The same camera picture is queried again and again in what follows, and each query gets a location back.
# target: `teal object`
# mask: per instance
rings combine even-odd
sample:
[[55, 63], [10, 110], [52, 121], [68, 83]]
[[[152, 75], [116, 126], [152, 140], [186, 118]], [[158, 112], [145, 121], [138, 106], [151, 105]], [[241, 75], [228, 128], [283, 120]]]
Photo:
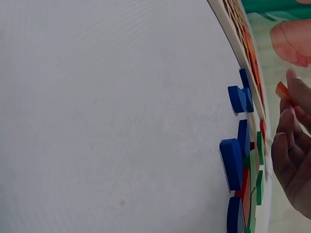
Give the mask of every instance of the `teal object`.
[[269, 21], [273, 17], [285, 20], [299, 20], [311, 18], [311, 5], [301, 4], [295, 0], [242, 0], [246, 13], [258, 13]]

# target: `red puzzle piece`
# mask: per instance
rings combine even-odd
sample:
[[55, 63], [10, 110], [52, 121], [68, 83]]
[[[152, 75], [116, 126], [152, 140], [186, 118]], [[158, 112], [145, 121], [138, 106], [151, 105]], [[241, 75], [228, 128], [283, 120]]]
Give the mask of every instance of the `red puzzle piece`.
[[235, 197], [241, 197], [244, 212], [245, 227], [248, 225], [248, 217], [251, 203], [251, 177], [249, 168], [243, 168], [242, 188], [235, 192]]

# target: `fingernail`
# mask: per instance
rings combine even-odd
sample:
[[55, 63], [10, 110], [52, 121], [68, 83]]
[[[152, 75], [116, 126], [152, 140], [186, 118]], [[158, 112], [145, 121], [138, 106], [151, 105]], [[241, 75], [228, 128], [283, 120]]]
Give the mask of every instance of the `fingernail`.
[[285, 133], [284, 132], [277, 133], [274, 138], [276, 139], [276, 138], [280, 137], [281, 135], [285, 135]]
[[293, 69], [289, 69], [287, 72], [286, 72], [286, 78], [287, 79], [300, 79], [301, 80], [301, 77], [300, 75]]
[[291, 111], [291, 113], [293, 114], [293, 116], [295, 117], [296, 114], [295, 114], [295, 109], [294, 109], [294, 107], [290, 107], [290, 111]]
[[282, 120], [282, 118], [283, 118], [283, 116], [284, 116], [284, 114], [285, 114], [285, 112], [287, 111], [288, 109], [285, 109], [282, 113], [281, 113], [281, 115], [280, 115], [280, 120]]

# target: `orange puzzle piece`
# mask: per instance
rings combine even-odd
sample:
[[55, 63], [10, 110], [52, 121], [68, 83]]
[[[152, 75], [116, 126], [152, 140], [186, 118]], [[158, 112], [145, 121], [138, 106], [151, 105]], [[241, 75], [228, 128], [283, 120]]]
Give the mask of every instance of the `orange puzzle piece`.
[[281, 99], [289, 99], [290, 102], [292, 102], [293, 106], [296, 107], [297, 103], [293, 100], [290, 92], [288, 91], [287, 87], [282, 83], [279, 82], [276, 86], [276, 94], [281, 98]]
[[242, 199], [245, 227], [247, 227], [251, 203], [251, 178], [249, 168], [243, 168], [242, 188], [241, 190], [236, 191], [234, 196]]

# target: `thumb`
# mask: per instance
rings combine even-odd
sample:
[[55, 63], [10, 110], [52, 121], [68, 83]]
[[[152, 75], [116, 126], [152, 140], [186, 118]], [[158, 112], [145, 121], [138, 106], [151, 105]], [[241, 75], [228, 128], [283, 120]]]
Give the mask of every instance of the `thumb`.
[[293, 69], [286, 72], [286, 79], [293, 100], [302, 110], [311, 115], [311, 89], [305, 85]]

